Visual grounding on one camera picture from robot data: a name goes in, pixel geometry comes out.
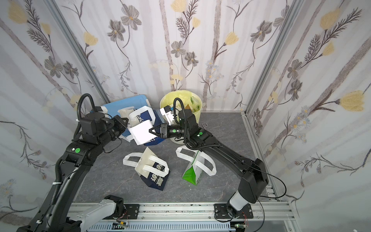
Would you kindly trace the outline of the navy takeout bag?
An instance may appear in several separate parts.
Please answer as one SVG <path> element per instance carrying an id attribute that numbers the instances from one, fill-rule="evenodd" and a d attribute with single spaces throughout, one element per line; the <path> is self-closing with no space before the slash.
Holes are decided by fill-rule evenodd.
<path id="1" fill-rule="evenodd" d="M 118 110 L 118 113 L 122 118 L 128 119 L 128 128 L 120 138 L 144 146 L 155 146 L 164 141 L 164 139 L 150 133 L 150 129 L 163 123 L 156 110 L 149 106 L 143 106 L 136 110 L 133 107 L 126 107 Z"/>

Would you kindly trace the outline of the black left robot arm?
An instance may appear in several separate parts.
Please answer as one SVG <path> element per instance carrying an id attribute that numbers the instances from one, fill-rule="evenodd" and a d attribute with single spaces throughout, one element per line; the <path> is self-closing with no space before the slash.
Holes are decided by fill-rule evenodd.
<path id="1" fill-rule="evenodd" d="M 78 125 L 72 142 L 55 165 L 56 179 L 41 208 L 19 232 L 84 232 L 85 219 L 73 219 L 68 211 L 85 176 L 104 147 L 126 130 L 128 119 L 107 118 L 95 107 L 92 96 L 83 94 L 77 105 Z"/>

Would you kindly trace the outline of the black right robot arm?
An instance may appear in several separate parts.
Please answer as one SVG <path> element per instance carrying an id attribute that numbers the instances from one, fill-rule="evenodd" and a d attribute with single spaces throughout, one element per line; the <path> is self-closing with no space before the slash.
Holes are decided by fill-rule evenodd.
<path id="1" fill-rule="evenodd" d="M 264 162 L 260 159 L 246 158 L 223 145 L 211 132 L 198 125 L 194 114 L 190 109 L 184 108 L 180 98 L 175 98 L 174 103 L 177 102 L 182 109 L 173 110 L 175 123 L 173 125 L 163 123 L 150 128 L 148 132 L 163 139 L 182 137 L 188 149 L 204 152 L 229 167 L 241 179 L 237 191 L 226 204 L 229 214 L 236 218 L 247 204 L 258 201 L 268 185 Z"/>

